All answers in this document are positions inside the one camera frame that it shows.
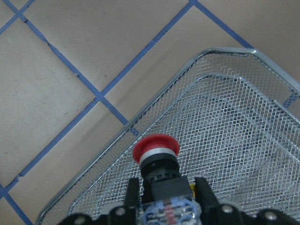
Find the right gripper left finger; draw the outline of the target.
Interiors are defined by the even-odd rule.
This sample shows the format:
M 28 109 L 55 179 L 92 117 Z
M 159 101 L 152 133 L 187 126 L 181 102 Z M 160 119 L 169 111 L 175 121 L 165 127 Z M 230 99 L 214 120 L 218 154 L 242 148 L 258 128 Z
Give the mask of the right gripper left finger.
M 140 186 L 138 178 L 130 178 L 127 184 L 127 190 L 124 199 L 124 206 L 129 209 L 139 209 Z

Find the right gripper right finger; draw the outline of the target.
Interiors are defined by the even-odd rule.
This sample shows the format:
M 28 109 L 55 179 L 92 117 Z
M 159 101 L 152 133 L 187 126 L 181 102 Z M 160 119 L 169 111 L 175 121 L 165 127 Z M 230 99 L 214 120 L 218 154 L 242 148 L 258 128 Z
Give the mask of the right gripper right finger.
M 195 177 L 195 200 L 200 204 L 202 211 L 209 211 L 219 205 L 208 181 L 203 177 Z

